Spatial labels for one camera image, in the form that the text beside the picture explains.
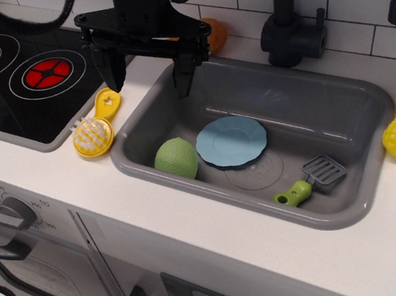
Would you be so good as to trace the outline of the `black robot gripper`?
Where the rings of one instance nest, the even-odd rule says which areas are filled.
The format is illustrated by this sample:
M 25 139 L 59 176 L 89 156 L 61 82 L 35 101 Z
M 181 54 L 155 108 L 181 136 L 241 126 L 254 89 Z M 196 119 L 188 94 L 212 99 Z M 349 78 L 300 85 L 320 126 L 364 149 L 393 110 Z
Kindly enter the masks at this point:
M 208 60 L 194 54 L 178 56 L 176 42 L 166 41 L 188 20 L 174 4 L 188 0 L 113 0 L 114 6 L 79 14 L 75 24 L 82 30 L 82 42 L 89 47 L 92 61 L 108 88 L 120 92 L 125 83 L 127 55 L 172 58 L 177 97 L 188 97 L 195 68 Z

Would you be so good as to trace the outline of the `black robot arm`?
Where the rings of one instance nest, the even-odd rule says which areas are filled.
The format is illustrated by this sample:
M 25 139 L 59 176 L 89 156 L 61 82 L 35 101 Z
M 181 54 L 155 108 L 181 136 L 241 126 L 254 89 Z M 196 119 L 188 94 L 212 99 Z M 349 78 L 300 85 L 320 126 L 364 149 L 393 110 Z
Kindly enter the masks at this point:
M 122 90 L 126 56 L 149 56 L 172 59 L 177 95 L 189 95 L 196 67 L 209 58 L 211 26 L 173 7 L 186 1 L 113 0 L 111 9 L 75 17 L 83 47 L 111 90 Z

